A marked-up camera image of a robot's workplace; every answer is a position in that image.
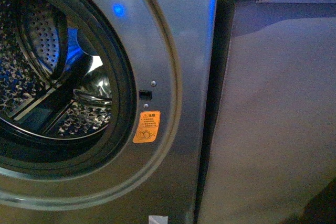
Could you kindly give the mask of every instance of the washing machine drum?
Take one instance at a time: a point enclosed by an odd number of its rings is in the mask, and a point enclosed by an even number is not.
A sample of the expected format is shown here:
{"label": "washing machine drum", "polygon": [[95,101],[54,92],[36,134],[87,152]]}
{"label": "washing machine drum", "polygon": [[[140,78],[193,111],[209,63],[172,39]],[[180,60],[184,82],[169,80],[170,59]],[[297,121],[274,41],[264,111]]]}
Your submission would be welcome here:
{"label": "washing machine drum", "polygon": [[102,22],[107,40],[78,20],[48,0],[0,0],[0,162],[7,170],[90,170],[118,151],[131,127],[132,74],[118,40]]}

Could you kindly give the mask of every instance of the washing machine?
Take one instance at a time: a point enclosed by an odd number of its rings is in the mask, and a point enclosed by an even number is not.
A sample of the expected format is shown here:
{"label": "washing machine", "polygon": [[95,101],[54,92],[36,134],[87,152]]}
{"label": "washing machine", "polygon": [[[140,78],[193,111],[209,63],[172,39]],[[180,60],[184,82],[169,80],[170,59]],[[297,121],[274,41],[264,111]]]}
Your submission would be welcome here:
{"label": "washing machine", "polygon": [[216,0],[0,0],[0,223],[192,223]]}

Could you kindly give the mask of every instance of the gray metal panel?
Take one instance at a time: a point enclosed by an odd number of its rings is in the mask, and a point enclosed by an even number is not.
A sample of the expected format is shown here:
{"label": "gray metal panel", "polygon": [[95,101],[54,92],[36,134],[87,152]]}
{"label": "gray metal panel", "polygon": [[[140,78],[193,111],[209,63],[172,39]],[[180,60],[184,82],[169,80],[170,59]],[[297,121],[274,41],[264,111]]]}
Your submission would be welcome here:
{"label": "gray metal panel", "polygon": [[[153,91],[150,109],[162,112],[158,138],[150,144],[133,144],[134,128],[115,159],[84,177],[47,182],[3,175],[1,187],[16,198],[73,200],[71,196],[103,195],[106,190],[125,186],[126,179],[133,184],[91,203],[90,208],[70,211],[29,206],[24,200],[8,202],[2,193],[2,202],[11,205],[0,206],[2,221],[135,224],[147,223],[149,215],[161,215],[168,216],[169,223],[192,223],[215,0],[92,1],[116,30],[131,61],[137,90]],[[118,17],[113,12],[114,4],[122,4],[127,16]],[[150,87],[152,80],[158,84],[155,88]],[[138,105],[136,124],[143,102]],[[143,175],[132,178],[139,170]],[[18,206],[59,211],[15,208]]]}
{"label": "gray metal panel", "polygon": [[335,17],[236,5],[198,223],[279,223],[336,176]]}

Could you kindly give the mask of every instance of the warning sticker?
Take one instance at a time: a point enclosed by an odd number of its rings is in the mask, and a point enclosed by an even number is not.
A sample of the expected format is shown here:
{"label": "warning sticker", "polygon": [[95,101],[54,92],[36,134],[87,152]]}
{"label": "warning sticker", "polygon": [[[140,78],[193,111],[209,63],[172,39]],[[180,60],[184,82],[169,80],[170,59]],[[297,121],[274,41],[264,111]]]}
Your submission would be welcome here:
{"label": "warning sticker", "polygon": [[144,111],[140,114],[138,129],[133,143],[151,143],[155,141],[160,125],[159,111]]}

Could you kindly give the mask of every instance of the white sticker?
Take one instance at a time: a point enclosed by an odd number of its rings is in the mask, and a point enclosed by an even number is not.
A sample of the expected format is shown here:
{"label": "white sticker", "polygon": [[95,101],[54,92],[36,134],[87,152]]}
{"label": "white sticker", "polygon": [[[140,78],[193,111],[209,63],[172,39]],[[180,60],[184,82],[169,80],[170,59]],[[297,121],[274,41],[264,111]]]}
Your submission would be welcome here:
{"label": "white sticker", "polygon": [[168,216],[149,215],[148,224],[168,224]]}

